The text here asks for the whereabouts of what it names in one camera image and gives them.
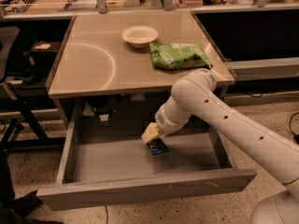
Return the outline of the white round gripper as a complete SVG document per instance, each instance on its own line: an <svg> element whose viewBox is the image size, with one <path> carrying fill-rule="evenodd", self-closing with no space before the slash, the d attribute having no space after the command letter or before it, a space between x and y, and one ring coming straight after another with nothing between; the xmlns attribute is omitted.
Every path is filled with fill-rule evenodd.
<svg viewBox="0 0 299 224"><path fill-rule="evenodd" d="M187 112L177 105L162 105L151 122L142 133L142 142L146 145L163 134L169 135L180 130L187 123Z"/></svg>

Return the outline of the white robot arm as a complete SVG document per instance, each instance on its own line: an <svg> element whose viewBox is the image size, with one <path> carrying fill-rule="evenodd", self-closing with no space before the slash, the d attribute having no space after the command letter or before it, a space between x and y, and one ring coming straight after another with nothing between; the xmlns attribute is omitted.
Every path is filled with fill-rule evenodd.
<svg viewBox="0 0 299 224"><path fill-rule="evenodd" d="M261 165L285 190L260 201L250 224L299 224L299 146L234 110L214 94L214 73L200 68L177 80L142 134L145 144L174 133L190 116L208 123Z"/></svg>

